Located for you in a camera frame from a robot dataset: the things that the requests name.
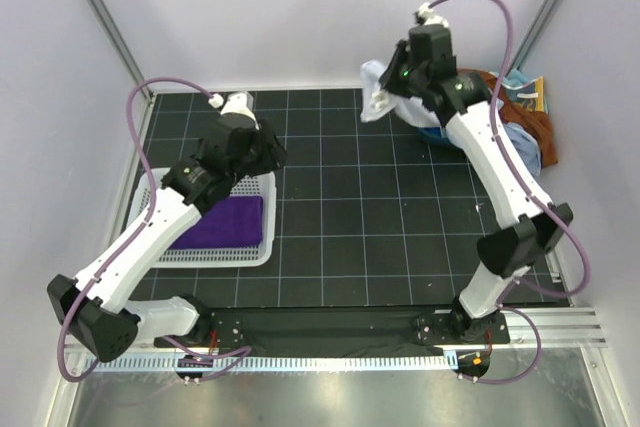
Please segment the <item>purple towel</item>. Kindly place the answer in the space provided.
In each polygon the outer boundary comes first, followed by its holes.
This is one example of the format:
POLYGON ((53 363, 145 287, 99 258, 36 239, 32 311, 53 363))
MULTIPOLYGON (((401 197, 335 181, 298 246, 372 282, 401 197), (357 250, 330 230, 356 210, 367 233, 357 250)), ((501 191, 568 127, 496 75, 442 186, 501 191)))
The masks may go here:
POLYGON ((243 248, 263 240, 261 196, 231 196, 215 205, 171 246, 172 250, 243 248))

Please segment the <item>white plastic mesh basket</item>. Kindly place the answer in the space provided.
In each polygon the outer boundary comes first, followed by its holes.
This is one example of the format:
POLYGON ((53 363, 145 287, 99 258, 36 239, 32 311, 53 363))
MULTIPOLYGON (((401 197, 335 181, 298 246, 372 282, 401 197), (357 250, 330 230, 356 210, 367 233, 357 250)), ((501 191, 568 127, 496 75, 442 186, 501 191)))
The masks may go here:
POLYGON ((161 188, 167 168, 142 175, 123 232, 144 231, 134 247, 163 247, 155 268, 256 267, 270 257, 275 231, 275 175, 246 177, 202 214, 161 188))

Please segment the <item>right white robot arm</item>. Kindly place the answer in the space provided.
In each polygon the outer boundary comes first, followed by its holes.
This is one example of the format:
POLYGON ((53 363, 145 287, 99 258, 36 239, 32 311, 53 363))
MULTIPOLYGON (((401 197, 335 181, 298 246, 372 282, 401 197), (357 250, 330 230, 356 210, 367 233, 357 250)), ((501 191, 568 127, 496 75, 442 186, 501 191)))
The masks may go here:
POLYGON ((419 25, 396 45, 380 78, 384 91, 416 97, 434 113, 467 156, 492 203, 498 230, 478 240, 479 265, 454 298, 446 322, 458 342, 473 343, 495 323, 510 285, 560 240, 568 204, 555 204, 538 185, 492 117, 491 92, 476 72, 457 69, 448 28, 419 25))

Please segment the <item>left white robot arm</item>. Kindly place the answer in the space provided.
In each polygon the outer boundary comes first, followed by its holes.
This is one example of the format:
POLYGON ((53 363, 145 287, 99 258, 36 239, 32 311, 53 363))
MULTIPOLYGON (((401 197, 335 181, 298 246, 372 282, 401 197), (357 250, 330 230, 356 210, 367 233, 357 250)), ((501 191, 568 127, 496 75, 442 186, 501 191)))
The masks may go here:
POLYGON ((227 199, 246 177, 282 168, 286 151, 265 119, 222 114, 196 150, 161 178, 146 209, 92 264, 58 274, 47 294, 67 333, 99 361, 110 362, 136 341, 165 336, 190 347, 208 342, 212 310, 185 294, 161 301, 130 296, 164 252, 227 199))

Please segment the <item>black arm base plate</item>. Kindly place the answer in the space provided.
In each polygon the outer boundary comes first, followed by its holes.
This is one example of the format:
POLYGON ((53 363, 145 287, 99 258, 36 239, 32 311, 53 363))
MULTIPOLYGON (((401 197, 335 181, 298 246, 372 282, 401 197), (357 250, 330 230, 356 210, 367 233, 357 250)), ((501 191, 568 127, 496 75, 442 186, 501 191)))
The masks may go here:
POLYGON ((187 342, 207 347, 215 340, 223 349, 248 344, 258 350, 278 341, 315 347, 321 339, 384 337, 389 343, 425 346, 510 342, 501 313, 468 320, 456 309, 429 306, 215 309, 198 322, 187 342))

